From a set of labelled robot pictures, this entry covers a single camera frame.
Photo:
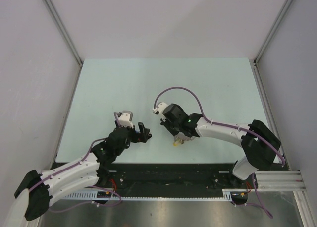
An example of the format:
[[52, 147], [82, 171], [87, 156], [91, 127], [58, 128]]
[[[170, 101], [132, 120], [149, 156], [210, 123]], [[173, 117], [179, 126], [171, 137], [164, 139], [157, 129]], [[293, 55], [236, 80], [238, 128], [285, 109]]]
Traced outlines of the metal disc keyring holder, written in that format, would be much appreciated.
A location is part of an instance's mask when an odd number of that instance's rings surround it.
[[195, 136], [188, 137], [188, 136], [182, 136], [182, 135], [180, 135], [180, 136], [175, 135], [173, 142], [179, 142], [179, 143], [181, 143], [181, 145], [183, 145], [184, 143], [186, 143], [188, 141], [193, 141], [194, 139], [195, 139]]

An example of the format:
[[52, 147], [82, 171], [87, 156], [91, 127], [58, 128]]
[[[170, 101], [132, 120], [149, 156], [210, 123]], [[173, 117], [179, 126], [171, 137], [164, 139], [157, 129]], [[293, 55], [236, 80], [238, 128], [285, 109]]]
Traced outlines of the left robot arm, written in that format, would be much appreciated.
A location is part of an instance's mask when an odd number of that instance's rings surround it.
[[109, 183], [108, 166], [132, 143], [146, 143], [152, 134], [143, 123], [134, 126], [117, 126], [108, 137], [92, 142], [88, 152], [58, 168], [27, 172], [15, 191], [18, 197], [28, 190], [28, 204], [23, 217], [32, 221], [43, 215], [61, 198], [85, 187], [104, 187]]

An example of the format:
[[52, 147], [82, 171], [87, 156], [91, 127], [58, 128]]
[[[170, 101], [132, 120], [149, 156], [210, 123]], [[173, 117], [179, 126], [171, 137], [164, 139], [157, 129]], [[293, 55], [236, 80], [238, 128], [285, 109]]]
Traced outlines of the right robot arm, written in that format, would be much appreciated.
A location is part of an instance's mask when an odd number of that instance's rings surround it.
[[159, 103], [154, 113], [160, 115], [160, 124], [174, 137], [175, 143], [195, 138], [214, 138], [234, 144], [244, 151], [244, 157], [234, 163], [229, 184], [240, 188], [257, 171], [269, 171], [277, 156], [281, 142], [260, 120], [250, 124], [226, 124], [207, 121], [203, 114], [186, 114], [177, 104]]

